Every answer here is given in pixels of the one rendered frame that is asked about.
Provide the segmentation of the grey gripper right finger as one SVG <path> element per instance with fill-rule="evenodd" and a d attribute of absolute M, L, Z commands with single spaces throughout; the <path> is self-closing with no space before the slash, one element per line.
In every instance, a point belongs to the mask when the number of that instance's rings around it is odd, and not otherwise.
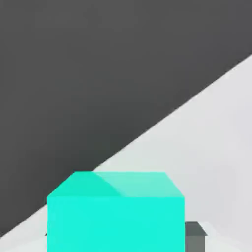
<path fill-rule="evenodd" d="M 185 230 L 185 252 L 239 252 L 234 242 L 208 222 L 187 221 Z"/>

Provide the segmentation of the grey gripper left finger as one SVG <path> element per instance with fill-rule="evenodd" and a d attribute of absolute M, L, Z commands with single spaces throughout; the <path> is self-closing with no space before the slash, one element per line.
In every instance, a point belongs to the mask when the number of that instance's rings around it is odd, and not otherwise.
<path fill-rule="evenodd" d="M 39 238 L 22 243 L 17 252 L 47 252 L 47 232 Z"/>

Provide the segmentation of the small cyan cube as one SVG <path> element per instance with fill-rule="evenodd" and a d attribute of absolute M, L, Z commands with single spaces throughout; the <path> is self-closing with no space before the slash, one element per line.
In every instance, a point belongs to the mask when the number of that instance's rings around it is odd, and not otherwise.
<path fill-rule="evenodd" d="M 185 252 L 185 198 L 164 172 L 75 172 L 47 197 L 47 252 Z"/>

